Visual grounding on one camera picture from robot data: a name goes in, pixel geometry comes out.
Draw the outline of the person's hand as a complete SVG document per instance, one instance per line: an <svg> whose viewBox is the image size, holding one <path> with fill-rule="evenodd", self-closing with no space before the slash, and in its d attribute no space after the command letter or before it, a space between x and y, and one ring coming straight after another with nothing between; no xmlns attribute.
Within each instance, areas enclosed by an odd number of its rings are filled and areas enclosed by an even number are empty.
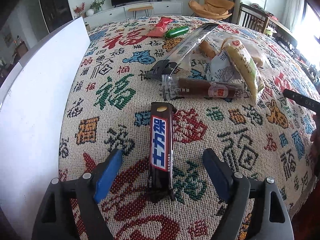
<svg viewBox="0 0 320 240"><path fill-rule="evenodd" d="M313 131L310 137L310 141L312 142L311 154L314 158L317 159L319 157L319 149L320 149L320 122L319 122L318 115L313 115L312 118L316 124L316 129Z"/></svg>

